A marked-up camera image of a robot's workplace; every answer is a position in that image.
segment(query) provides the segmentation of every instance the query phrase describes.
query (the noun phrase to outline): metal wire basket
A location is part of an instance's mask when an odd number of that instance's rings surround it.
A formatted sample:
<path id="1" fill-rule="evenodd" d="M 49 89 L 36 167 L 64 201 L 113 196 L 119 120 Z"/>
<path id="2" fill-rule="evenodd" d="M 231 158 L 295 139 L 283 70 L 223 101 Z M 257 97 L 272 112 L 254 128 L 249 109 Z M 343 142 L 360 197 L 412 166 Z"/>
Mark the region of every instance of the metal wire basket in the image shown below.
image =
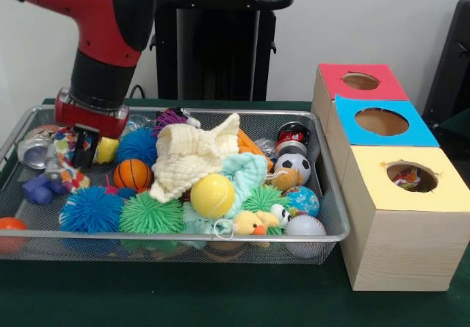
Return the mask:
<path id="1" fill-rule="evenodd" d="M 131 108 L 131 114 L 155 117 L 159 108 Z M 275 264 L 322 264 L 335 244 L 350 230 L 341 190 L 333 170 L 319 120 L 308 112 L 189 109 L 203 129 L 211 129 L 232 112 L 240 114 L 241 128 L 252 139 L 275 139 L 280 126 L 300 121 L 311 130 L 308 160 L 312 175 L 306 186 L 320 199 L 318 219 L 325 236 L 235 236 L 221 241 L 207 234 L 81 234 L 59 230 L 59 211 L 66 195 L 58 195 L 48 206 L 30 204 L 22 184 L 39 173 L 18 162 L 16 146 L 35 127 L 54 123 L 52 106 L 29 110 L 0 150 L 0 218 L 21 219 L 28 230 L 0 230 L 0 259 L 57 261 L 165 261 L 238 262 Z M 97 165 L 86 171 L 92 184 L 105 185 L 111 165 Z M 142 240 L 142 247 L 129 251 L 129 243 Z"/>

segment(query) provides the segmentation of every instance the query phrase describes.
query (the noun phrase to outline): white cloth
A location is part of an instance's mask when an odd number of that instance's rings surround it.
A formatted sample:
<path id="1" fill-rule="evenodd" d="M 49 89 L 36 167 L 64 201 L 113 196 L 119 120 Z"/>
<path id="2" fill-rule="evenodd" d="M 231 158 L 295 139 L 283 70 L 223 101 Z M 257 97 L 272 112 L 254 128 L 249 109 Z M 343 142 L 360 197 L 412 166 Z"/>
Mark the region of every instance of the white cloth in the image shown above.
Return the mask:
<path id="1" fill-rule="evenodd" d="M 232 114 L 210 131 L 184 123 L 164 127 L 156 142 L 158 158 L 152 167 L 155 182 L 150 196 L 167 203 L 204 176 L 221 171 L 223 160 L 238 153 L 239 125 L 239 115 Z"/>

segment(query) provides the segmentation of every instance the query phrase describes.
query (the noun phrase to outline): wooden box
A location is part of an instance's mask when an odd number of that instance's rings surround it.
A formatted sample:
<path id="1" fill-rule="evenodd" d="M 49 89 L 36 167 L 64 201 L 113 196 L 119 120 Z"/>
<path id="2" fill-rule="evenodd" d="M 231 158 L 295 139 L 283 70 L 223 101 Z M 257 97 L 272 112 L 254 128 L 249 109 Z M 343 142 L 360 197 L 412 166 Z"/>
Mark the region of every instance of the wooden box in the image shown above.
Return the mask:
<path id="1" fill-rule="evenodd" d="M 312 112 L 320 119 L 325 134 L 336 96 L 386 101 L 408 100 L 387 65 L 320 64 L 315 80 Z"/>
<path id="2" fill-rule="evenodd" d="M 409 101 L 358 100 L 336 96 L 326 134 L 340 184 L 350 145 L 439 147 Z"/>
<path id="3" fill-rule="evenodd" d="M 470 191 L 440 148 L 350 146 L 341 243 L 354 290 L 447 290 L 470 238 Z M 421 169 L 419 192 L 391 179 Z"/>

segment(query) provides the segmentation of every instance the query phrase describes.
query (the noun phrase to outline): yellow ball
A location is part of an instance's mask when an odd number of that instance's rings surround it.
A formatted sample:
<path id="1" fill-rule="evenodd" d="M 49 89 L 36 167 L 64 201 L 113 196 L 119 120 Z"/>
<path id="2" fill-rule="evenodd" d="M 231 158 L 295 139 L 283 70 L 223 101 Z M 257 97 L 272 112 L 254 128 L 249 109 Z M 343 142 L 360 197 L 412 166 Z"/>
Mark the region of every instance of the yellow ball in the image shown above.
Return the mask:
<path id="1" fill-rule="evenodd" d="M 116 151 L 119 146 L 118 140 L 102 137 L 98 146 L 96 147 L 94 163 L 106 164 L 113 161 Z"/>
<path id="2" fill-rule="evenodd" d="M 191 189 L 191 204 L 201 216 L 218 218 L 225 215 L 235 201 L 232 183 L 220 174 L 209 174 Z"/>

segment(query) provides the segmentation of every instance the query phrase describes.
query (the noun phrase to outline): green spiky ball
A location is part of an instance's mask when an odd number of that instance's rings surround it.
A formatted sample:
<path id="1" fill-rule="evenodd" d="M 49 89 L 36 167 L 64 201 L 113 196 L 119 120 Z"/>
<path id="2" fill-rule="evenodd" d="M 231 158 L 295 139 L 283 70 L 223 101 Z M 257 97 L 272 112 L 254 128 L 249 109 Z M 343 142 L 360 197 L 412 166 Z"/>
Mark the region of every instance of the green spiky ball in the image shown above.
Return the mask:
<path id="1" fill-rule="evenodd" d="M 270 212 L 273 204 L 281 204 L 284 207 L 289 206 L 289 199 L 282 197 L 282 191 L 272 186 L 262 185 L 255 187 L 251 191 L 251 196 L 243 202 L 243 209 L 245 211 L 257 212 Z M 281 228 L 269 228 L 267 233 L 269 235 L 282 235 Z"/>
<path id="2" fill-rule="evenodd" d="M 126 202 L 120 217 L 120 231 L 135 234 L 172 234 L 184 228 L 183 207 L 180 201 L 161 204 L 150 197 L 148 191 L 140 193 Z M 138 248 L 168 251 L 178 245 L 173 241 L 123 240 L 130 251 Z"/>

